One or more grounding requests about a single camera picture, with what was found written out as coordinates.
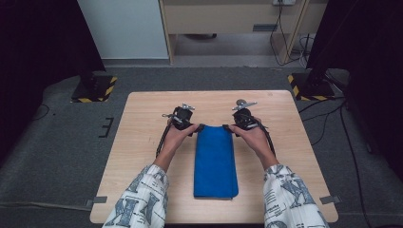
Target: gray carpet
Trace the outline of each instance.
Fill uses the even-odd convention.
[[[118,77],[105,103],[72,104],[70,96],[78,77],[50,86],[42,106],[0,170],[0,202],[34,201],[85,206],[97,193],[110,148],[119,126],[127,95],[132,91],[166,90],[291,90],[286,76],[300,68],[110,68]],[[342,99],[312,106],[302,120],[337,108]],[[313,102],[296,101],[297,108]],[[367,152],[352,114],[343,108],[344,120],[358,162],[363,198],[373,227],[403,224],[403,183],[380,155]],[[103,125],[114,118],[107,138]],[[311,143],[321,135],[325,116],[304,122]],[[331,227],[368,227],[362,215],[352,154],[339,112],[329,115],[323,139],[313,146],[336,205],[339,220]],[[0,207],[0,227],[100,227],[89,221],[88,211],[36,207]],[[263,227],[225,225],[225,227]]]

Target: white cabinet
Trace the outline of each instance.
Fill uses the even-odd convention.
[[[158,0],[78,0],[103,59],[168,59]]]

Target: dark curtain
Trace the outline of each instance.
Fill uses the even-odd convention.
[[[382,154],[403,180],[401,28],[401,0],[329,0],[308,67],[317,77],[327,68],[350,72],[344,92],[350,110],[371,152]]]
[[[0,159],[8,155],[44,89],[105,71],[75,0],[0,0]]]

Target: black stand base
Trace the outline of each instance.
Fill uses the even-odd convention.
[[[312,86],[307,83],[308,76],[309,73],[293,73],[288,76],[288,81],[298,101],[322,101],[335,97],[329,83],[321,82],[319,85]]]
[[[71,96],[73,103],[104,102],[109,98],[110,92],[117,80],[113,76],[94,76],[93,87],[84,85],[82,81],[77,85]]]

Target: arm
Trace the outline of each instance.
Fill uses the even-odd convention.
[[[103,227],[164,226],[169,185],[166,172],[183,140],[197,128],[191,125],[180,131],[170,126],[160,155],[125,189]]]
[[[329,227],[303,180],[289,167],[279,164],[263,131],[258,127],[248,131],[229,127],[255,151],[265,171],[264,226]]]

